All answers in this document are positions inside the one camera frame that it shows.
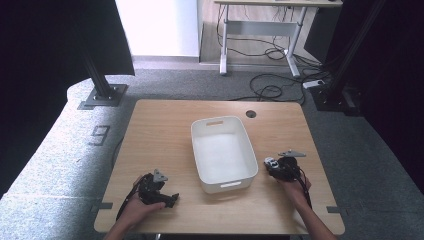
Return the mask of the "person's left hand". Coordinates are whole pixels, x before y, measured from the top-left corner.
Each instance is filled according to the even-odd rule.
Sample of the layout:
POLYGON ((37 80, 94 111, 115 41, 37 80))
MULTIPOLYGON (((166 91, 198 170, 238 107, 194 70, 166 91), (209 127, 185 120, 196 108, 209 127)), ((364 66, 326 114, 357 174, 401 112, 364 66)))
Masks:
MULTIPOLYGON (((139 176, 133 184, 133 188, 136 190, 137 183, 140 181, 141 176, 139 176)), ((150 213, 154 211, 163 209, 165 204, 163 202, 154 203, 150 205, 144 204, 136 191, 133 191, 128 199, 126 200, 126 205, 121 212, 120 217, 116 220, 117 222, 131 225, 132 228, 140 224, 150 213)))

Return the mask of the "dark curtain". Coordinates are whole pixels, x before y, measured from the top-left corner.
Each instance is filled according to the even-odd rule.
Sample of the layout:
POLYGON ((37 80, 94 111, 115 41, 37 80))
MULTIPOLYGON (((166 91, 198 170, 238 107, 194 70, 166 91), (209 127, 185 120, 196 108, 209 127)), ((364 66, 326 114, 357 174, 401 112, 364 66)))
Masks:
POLYGON ((362 115, 424 194, 424 0, 386 0, 348 79, 362 115))
POLYGON ((117 0, 0 0, 0 198, 90 77, 132 75, 117 0))

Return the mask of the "person's right hand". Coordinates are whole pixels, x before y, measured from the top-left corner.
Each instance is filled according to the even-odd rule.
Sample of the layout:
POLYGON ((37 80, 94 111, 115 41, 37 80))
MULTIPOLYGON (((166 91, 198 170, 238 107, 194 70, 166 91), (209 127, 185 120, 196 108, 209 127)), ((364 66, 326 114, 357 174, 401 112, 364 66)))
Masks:
POLYGON ((304 194, 304 189, 298 181, 286 182, 279 180, 278 183, 281 185, 287 197, 296 209, 309 206, 304 194))

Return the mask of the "white plastic basket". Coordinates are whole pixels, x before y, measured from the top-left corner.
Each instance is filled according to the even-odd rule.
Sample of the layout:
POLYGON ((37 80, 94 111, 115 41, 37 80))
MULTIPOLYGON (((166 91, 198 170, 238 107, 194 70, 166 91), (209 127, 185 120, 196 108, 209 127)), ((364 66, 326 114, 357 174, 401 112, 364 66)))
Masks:
POLYGON ((238 117, 196 120, 191 125, 191 138, 198 175, 206 193, 251 185, 259 167, 247 131, 238 117))

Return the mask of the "black metal stand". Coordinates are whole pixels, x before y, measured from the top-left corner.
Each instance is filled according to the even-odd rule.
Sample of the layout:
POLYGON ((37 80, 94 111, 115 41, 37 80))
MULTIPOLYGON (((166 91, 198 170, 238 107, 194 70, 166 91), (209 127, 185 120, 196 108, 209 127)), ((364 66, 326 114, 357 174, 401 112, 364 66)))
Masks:
POLYGON ((368 32, 376 21, 386 0, 343 0, 341 8, 321 8, 312 24, 307 46, 326 51, 322 71, 331 77, 327 85, 311 89, 318 111, 349 111, 343 95, 348 83, 349 71, 368 32))
POLYGON ((94 88, 87 99, 80 103, 79 109, 93 110, 96 107, 118 107, 127 90, 127 85, 110 84, 105 75, 97 69, 84 42, 80 44, 80 50, 84 59, 84 66, 94 88))

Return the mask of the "white-framed background desk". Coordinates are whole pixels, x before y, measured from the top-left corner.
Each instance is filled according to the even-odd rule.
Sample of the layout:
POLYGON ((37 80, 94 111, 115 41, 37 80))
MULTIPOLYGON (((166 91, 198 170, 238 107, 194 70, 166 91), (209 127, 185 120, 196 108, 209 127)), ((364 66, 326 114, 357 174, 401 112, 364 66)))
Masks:
POLYGON ((219 73, 227 74, 227 38, 232 35, 252 36, 284 36, 290 38, 288 49, 284 52, 285 59, 294 77, 300 73, 294 59, 294 50, 300 36, 303 22, 309 7, 338 8, 342 6, 341 0, 214 0, 216 4, 224 7, 224 24, 222 34, 222 47, 220 54, 219 73), (229 10, 231 6, 277 6, 277 7, 300 7, 300 15, 294 22, 261 22, 230 20, 229 10))

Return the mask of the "white power strip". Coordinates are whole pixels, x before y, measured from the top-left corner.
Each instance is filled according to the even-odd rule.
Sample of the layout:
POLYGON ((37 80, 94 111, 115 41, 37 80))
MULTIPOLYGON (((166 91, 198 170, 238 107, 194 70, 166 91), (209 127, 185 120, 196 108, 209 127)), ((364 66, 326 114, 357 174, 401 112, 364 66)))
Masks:
POLYGON ((323 86, 325 85, 325 82, 323 80, 314 80, 314 81, 304 82, 302 85, 304 89, 308 89, 312 87, 323 86))

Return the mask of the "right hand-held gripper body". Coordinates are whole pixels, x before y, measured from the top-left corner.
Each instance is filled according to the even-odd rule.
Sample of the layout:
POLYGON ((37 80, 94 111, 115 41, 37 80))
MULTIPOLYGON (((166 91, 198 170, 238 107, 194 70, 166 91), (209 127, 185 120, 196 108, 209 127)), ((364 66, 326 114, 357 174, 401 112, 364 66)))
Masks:
POLYGON ((301 175, 301 168, 298 165, 297 157, 305 157, 305 154, 288 150, 279 153, 278 156, 279 159, 277 160, 274 177, 287 182, 297 180, 301 175))

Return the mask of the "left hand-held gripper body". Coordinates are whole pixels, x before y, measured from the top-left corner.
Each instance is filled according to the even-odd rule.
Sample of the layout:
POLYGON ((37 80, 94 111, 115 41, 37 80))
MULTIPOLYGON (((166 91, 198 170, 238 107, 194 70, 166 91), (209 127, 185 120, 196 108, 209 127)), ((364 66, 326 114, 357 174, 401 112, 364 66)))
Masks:
POLYGON ((138 196, 146 205, 163 202, 167 204, 169 197, 161 194, 160 190, 165 185, 168 178, 158 169, 152 173, 145 174, 139 181, 138 196))

